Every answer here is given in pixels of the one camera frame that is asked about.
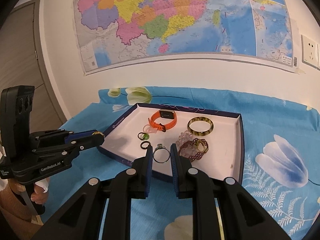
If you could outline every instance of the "jewelry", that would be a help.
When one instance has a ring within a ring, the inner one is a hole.
[[[151,143],[149,141],[144,141],[140,144],[141,149],[146,150],[148,148],[148,146],[151,145]]]
[[[158,129],[157,128],[153,128],[150,126],[150,124],[146,124],[144,127],[143,127],[143,132],[145,133],[157,133]]]
[[[145,141],[145,140],[148,140],[149,138],[150,138],[150,135],[148,135],[147,133],[145,133],[145,132],[140,132],[140,133],[138,133],[138,138],[141,140],[141,141]]]
[[[161,149],[165,149],[165,150],[168,152],[168,154],[169,154],[168,159],[167,159],[166,161],[164,161],[164,162],[159,162],[159,161],[157,161],[157,160],[155,159],[155,153],[156,153],[156,151],[157,151],[157,150],[161,150]],[[159,144],[157,145],[157,148],[153,151],[153,159],[154,159],[155,162],[157,162],[157,163],[166,163],[166,162],[170,159],[170,152],[169,152],[169,150],[168,150],[166,147],[164,147],[164,146],[162,145],[162,143],[159,143]]]
[[[99,132],[99,131],[94,132],[92,135],[95,135],[95,134],[101,134],[101,135],[103,135],[105,137],[105,135],[102,132]]]
[[[191,151],[194,152],[194,148],[196,149],[197,153],[196,154],[190,154],[187,158],[190,160],[190,162],[193,162],[195,160],[200,160],[205,153],[208,152],[209,150],[209,145],[208,142],[205,139],[199,139],[199,138],[194,138],[192,141],[186,141],[179,149],[178,155],[183,156],[182,152],[184,149],[191,148]]]
[[[155,120],[158,118],[165,118],[165,119],[173,119],[173,121],[163,125],[161,123],[156,123]],[[155,112],[151,118],[148,118],[149,125],[153,128],[157,128],[158,130],[165,132],[171,128],[173,128],[177,123],[177,115],[175,111],[169,110],[159,110]]]
[[[207,131],[203,131],[203,132],[197,132],[195,130],[192,130],[190,128],[190,125],[193,123],[193,122],[196,122],[196,121],[204,121],[204,122],[207,122],[208,124],[210,124],[210,129],[207,130]],[[205,135],[208,135],[209,133],[212,132],[213,130],[213,122],[209,119],[209,118],[206,118],[206,117],[203,117],[203,116],[198,116],[198,117],[195,117],[195,118],[192,118],[189,122],[188,122],[188,131],[190,133],[192,133],[193,135],[195,136],[205,136]]]
[[[193,140],[193,134],[189,133],[188,130],[185,130],[179,135],[179,138],[176,141],[177,149],[179,149],[182,146],[182,144],[184,144],[186,141],[192,141],[192,140]]]

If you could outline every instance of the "watch face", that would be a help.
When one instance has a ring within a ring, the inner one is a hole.
[[[165,119],[174,119],[174,111],[160,110],[160,117]]]

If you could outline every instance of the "orange watch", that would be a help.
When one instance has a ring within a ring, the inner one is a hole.
[[[171,122],[167,124],[156,123],[155,120],[158,118],[165,118],[165,119],[173,119]],[[171,128],[173,128],[177,123],[177,115],[175,111],[170,110],[159,110],[148,118],[149,124],[153,128],[157,128],[159,131],[165,132]]]

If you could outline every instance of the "door frame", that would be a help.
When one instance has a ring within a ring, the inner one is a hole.
[[[57,97],[54,93],[54,90],[52,88],[50,78],[49,78],[47,69],[45,67],[43,54],[42,54],[40,29],[39,29],[40,0],[30,0],[28,2],[25,2],[25,3],[15,7],[11,11],[11,13],[13,13],[13,12],[15,12],[15,11],[27,6],[27,5],[30,5],[30,4],[34,4],[34,6],[33,6],[33,17],[34,17],[34,19],[33,19],[33,40],[34,40],[34,44],[35,44],[35,48],[36,48],[35,54],[37,56],[38,67],[40,70],[42,80],[44,82],[45,89],[46,89],[48,96],[50,98],[50,101],[52,103],[52,106],[53,106],[55,112],[57,113],[57,116],[59,117],[61,123],[64,124],[67,121],[67,119],[66,119],[66,116],[60,107],[60,104],[59,104]]]

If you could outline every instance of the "white tray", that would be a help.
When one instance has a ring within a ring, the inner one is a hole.
[[[233,177],[240,183],[242,182],[244,139],[240,114],[176,106],[136,104],[105,131],[106,138],[100,151],[129,166],[136,158],[145,156],[146,150],[140,148],[142,141],[139,140],[138,133],[142,132],[143,126],[148,123],[148,118],[160,108],[175,110],[177,124],[166,132],[158,131],[150,134],[148,141],[153,150],[157,144],[162,143],[170,151],[171,144],[178,140],[180,133],[187,130],[188,121],[197,116],[205,116],[212,120],[214,129],[209,135],[198,138],[204,138],[208,142],[209,150],[200,160],[192,162],[192,166],[204,171],[211,178],[223,180],[225,177]],[[156,120],[157,123],[162,124],[170,121],[162,118]],[[191,124],[192,129],[199,131],[208,130],[209,127],[210,125],[206,122]],[[165,150],[159,150],[156,154],[158,161],[165,161],[168,158]],[[152,169],[159,173],[154,175],[160,179],[168,180],[166,177],[172,177],[170,160],[166,163],[157,163],[153,160]]]

